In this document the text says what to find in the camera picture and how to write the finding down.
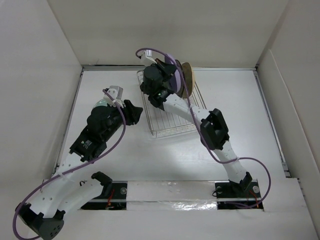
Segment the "purple plastic plate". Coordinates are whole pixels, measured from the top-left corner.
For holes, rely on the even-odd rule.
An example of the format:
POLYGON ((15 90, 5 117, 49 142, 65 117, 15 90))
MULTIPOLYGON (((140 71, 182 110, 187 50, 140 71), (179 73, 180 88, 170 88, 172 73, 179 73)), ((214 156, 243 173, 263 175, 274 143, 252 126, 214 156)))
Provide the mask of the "purple plastic plate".
MULTIPOLYGON (((164 62, 166 64, 172 65, 173 62, 171 59, 174 57, 170 54, 167 54, 167 56, 164 57, 164 62)), ((169 83, 168 83, 170 89, 174 91, 179 97, 182 96, 183 94, 183 89, 184 89, 184 84, 181 80, 181 76, 178 70, 176 70, 173 74, 173 76, 170 78, 169 83)))

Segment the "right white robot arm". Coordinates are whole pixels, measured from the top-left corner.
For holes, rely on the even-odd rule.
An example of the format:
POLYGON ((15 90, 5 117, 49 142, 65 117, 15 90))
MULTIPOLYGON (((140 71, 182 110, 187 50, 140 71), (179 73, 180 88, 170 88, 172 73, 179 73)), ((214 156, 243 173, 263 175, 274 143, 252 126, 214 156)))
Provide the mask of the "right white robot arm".
POLYGON ((169 89, 166 82, 176 71, 175 65, 163 62, 147 66, 143 70, 141 91, 148 96, 148 101, 155 108, 175 114, 196 126, 201 143, 216 154, 227 173, 228 183, 220 186, 218 191, 230 193, 234 198, 242 198, 249 191, 252 176, 241 165, 232 149, 229 129, 222 112, 217 108, 209 111, 190 104, 169 89))

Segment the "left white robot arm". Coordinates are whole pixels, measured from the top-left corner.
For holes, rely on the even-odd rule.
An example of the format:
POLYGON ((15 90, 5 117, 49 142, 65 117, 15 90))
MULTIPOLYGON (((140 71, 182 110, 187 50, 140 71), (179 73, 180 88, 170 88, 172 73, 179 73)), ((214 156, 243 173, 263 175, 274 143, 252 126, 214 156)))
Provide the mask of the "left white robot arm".
POLYGON ((107 141, 119 128, 125 130, 127 126, 136 125, 142 112, 143 108, 134 106, 130 100, 97 103, 55 174, 16 207, 12 220, 14 236, 23 239, 17 229, 17 220, 21 219, 36 233, 36 240, 52 240, 64 226, 67 214, 91 199, 107 198, 113 180, 101 171, 85 176, 84 169, 109 154, 120 141, 111 148, 107 148, 107 141))

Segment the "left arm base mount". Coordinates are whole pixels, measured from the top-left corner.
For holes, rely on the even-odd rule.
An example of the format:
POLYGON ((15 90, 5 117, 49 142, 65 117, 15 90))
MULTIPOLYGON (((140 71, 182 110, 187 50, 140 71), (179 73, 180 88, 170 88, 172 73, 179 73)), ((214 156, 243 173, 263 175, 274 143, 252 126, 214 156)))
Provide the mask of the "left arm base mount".
POLYGON ((115 181, 109 187, 104 187, 102 193, 85 203, 81 210, 126 210, 127 209, 127 181, 115 181))

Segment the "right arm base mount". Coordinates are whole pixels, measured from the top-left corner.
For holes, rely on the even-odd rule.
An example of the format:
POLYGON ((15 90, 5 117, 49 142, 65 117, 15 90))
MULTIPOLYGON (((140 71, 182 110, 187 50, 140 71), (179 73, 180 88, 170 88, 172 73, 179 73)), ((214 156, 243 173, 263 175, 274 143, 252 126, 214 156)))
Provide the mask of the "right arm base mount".
POLYGON ((212 196, 216 198, 218 210, 264 209, 256 180, 250 183, 247 190, 240 193, 236 193, 228 181, 215 182, 214 186, 212 196))

